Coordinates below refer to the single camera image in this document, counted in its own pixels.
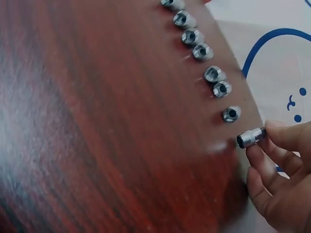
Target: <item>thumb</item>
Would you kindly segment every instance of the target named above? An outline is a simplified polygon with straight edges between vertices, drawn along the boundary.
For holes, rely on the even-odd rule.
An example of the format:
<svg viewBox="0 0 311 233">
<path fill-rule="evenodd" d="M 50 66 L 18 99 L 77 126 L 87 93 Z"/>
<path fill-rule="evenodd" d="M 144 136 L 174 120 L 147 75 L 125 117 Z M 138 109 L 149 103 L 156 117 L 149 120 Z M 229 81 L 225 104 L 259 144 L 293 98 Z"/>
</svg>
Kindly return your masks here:
<svg viewBox="0 0 311 233">
<path fill-rule="evenodd" d="M 300 153 L 311 152 L 311 122 L 285 126 L 280 121 L 266 121 L 266 131 L 278 147 Z"/>
</svg>

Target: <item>blue line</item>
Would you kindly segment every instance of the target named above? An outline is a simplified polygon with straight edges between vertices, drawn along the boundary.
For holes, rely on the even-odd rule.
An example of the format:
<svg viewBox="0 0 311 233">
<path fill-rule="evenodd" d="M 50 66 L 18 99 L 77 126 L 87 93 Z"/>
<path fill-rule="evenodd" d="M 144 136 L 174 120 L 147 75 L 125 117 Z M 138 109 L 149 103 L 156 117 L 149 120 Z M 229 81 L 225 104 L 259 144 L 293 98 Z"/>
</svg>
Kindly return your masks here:
<svg viewBox="0 0 311 233">
<path fill-rule="evenodd" d="M 311 42 L 311 35 L 304 33 L 302 31 L 296 30 L 296 29 L 291 29 L 291 28 L 279 28 L 279 29 L 275 29 L 273 31 L 268 32 L 267 34 L 263 35 L 256 43 L 255 45 L 252 47 L 251 51 L 249 52 L 246 61 L 244 63 L 244 67 L 242 69 L 242 72 L 245 76 L 245 78 L 247 78 L 248 75 L 248 71 L 254 61 L 254 58 L 256 56 L 256 54 L 258 53 L 258 51 L 261 49 L 261 47 L 267 43 L 269 40 L 278 37 L 280 35 L 295 35 L 295 36 L 299 36 L 301 38 L 304 38 L 306 40 L 309 40 Z"/>
<path fill-rule="evenodd" d="M 309 0 L 305 0 L 305 1 L 308 4 L 308 6 L 311 7 L 311 3 L 309 2 Z"/>
<path fill-rule="evenodd" d="M 277 172 L 284 172 L 279 166 L 276 167 Z"/>
</svg>

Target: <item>threaded hole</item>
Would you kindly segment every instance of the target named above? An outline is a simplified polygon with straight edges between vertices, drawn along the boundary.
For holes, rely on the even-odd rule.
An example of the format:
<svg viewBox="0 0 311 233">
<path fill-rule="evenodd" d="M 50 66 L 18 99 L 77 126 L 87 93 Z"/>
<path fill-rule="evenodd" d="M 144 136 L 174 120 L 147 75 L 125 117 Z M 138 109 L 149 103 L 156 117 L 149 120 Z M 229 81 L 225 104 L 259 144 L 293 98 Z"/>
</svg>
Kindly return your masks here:
<svg viewBox="0 0 311 233">
<path fill-rule="evenodd" d="M 206 55 L 206 49 L 205 49 L 205 48 L 201 48 L 201 49 L 200 49 L 200 54 L 201 54 L 202 56 L 205 56 L 205 55 Z"/>
<path fill-rule="evenodd" d="M 225 85 L 221 84 L 221 86 L 219 87 L 219 90 L 223 93 L 225 93 L 227 91 Z"/>
<path fill-rule="evenodd" d="M 240 136 L 237 136 L 237 143 L 240 148 L 244 148 L 244 143 Z"/>
<path fill-rule="evenodd" d="M 234 111 L 234 110 L 230 110 L 230 111 L 229 111 L 229 116 L 231 116 L 231 117 L 236 117 L 236 116 L 237 116 L 237 112 Z"/>
</svg>

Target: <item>blue cartoon drawing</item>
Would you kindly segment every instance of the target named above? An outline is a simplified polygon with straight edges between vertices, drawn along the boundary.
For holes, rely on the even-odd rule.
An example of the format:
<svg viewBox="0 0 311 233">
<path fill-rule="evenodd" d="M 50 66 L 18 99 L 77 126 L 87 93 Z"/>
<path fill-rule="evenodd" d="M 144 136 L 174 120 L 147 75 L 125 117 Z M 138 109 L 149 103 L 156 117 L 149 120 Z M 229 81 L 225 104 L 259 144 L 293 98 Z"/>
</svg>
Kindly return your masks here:
<svg viewBox="0 0 311 233">
<path fill-rule="evenodd" d="M 249 52 L 249 54 L 245 60 L 242 72 L 246 78 L 248 75 L 248 71 L 249 71 L 249 69 L 250 69 L 250 67 L 254 61 L 254 58 L 255 58 L 256 54 L 258 53 L 258 51 L 261 49 L 261 47 L 265 43 L 267 43 L 269 40 L 271 40 L 275 37 L 281 36 L 281 35 L 295 35 L 295 36 L 304 38 L 306 40 L 309 40 L 311 42 L 311 35 L 304 33 L 300 30 L 296 30 L 296 29 L 279 28 L 279 29 L 275 29 L 275 30 L 272 30 L 272 31 L 266 33 L 255 43 L 255 45 L 252 47 L 251 51 Z"/>
<path fill-rule="evenodd" d="M 305 96 L 307 94 L 307 90 L 302 87 L 299 89 L 299 94 L 301 96 Z M 288 111 L 290 111 L 290 106 L 292 106 L 292 107 L 296 106 L 296 102 L 292 101 L 292 97 L 293 97 L 293 95 L 290 95 L 290 97 L 289 97 L 289 102 L 287 104 L 287 110 Z M 300 123 L 302 121 L 301 115 L 299 115 L 299 114 L 295 115 L 294 120 L 295 120 L 295 122 Z"/>
<path fill-rule="evenodd" d="M 309 7 L 311 7 L 311 2 L 309 0 L 305 0 Z"/>
<path fill-rule="evenodd" d="M 290 101 L 287 104 L 287 110 L 288 111 L 290 110 L 290 106 L 293 106 L 293 107 L 296 106 L 296 102 L 292 101 L 292 97 L 293 97 L 293 95 L 290 95 L 290 97 L 289 97 Z"/>
<path fill-rule="evenodd" d="M 280 28 L 280 29 L 275 29 L 275 30 L 272 30 L 266 34 L 264 34 L 255 44 L 254 46 L 251 48 L 246 60 L 245 60 L 245 63 L 244 63 L 244 66 L 242 68 L 242 72 L 243 74 L 245 75 L 245 77 L 247 78 L 248 76 L 248 73 L 249 73 L 249 70 L 250 70 L 250 67 L 256 57 L 256 55 L 258 54 L 258 52 L 261 50 L 261 48 L 267 43 L 269 42 L 270 40 L 276 38 L 276 37 L 279 37 L 279 36 L 285 36 L 285 35 L 290 35 L 290 36 L 296 36 L 296 37 L 300 37 L 300 38 L 303 38 L 309 42 L 311 42 L 311 35 L 310 34 L 307 34 L 307 33 L 304 33 L 302 31 L 299 31 L 299 30 L 296 30 L 296 29 L 290 29 L 290 28 Z M 290 55 L 290 56 L 287 56 L 284 60 L 283 60 L 283 64 L 289 64 L 291 65 L 292 62 L 295 63 L 295 68 L 297 69 L 297 72 L 301 73 L 301 74 L 304 74 L 304 72 L 302 71 L 301 69 L 301 61 L 297 61 L 298 58 L 296 58 L 295 55 Z M 304 103 L 303 99 L 300 99 L 302 101 L 298 102 L 298 94 L 295 94 L 295 93 L 288 93 L 289 95 L 289 98 L 288 98 L 288 102 L 286 102 L 287 104 L 287 111 L 292 113 L 292 112 L 299 112 L 299 114 L 296 114 L 296 115 L 291 115 L 290 118 L 292 119 L 293 122 L 295 123 L 300 123 L 302 121 L 306 121 L 307 119 L 304 119 L 304 111 L 303 111 L 303 106 L 301 104 Z M 303 96 L 306 96 L 307 94 L 307 90 L 305 87 L 301 87 L 299 89 L 299 94 L 301 97 Z M 268 107 L 264 106 L 262 104 L 262 106 L 266 109 L 270 108 L 271 110 L 271 104 L 267 105 Z M 282 110 L 279 110 L 279 111 L 274 111 L 275 113 L 277 114 L 280 114 L 280 118 L 279 119 L 283 119 L 283 116 L 281 115 L 281 112 Z M 287 122 L 289 122 L 289 119 L 287 116 L 284 116 L 285 119 L 287 119 Z"/>
</svg>

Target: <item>wood grain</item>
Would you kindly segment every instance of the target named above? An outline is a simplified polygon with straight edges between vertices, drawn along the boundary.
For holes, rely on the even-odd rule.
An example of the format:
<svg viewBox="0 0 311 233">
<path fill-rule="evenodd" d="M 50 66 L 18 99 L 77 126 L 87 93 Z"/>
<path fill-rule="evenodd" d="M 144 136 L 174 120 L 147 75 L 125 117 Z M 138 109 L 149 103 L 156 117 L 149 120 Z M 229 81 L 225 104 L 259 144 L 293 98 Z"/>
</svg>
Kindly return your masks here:
<svg viewBox="0 0 311 233">
<path fill-rule="evenodd" d="M 207 9 L 187 9 L 211 61 L 190 56 L 157 0 L 0 0 L 2 231 L 268 229 L 232 141 L 261 124 L 257 108 Z M 230 96 L 212 97 L 210 65 Z M 230 105 L 242 117 L 225 124 Z"/>
</svg>

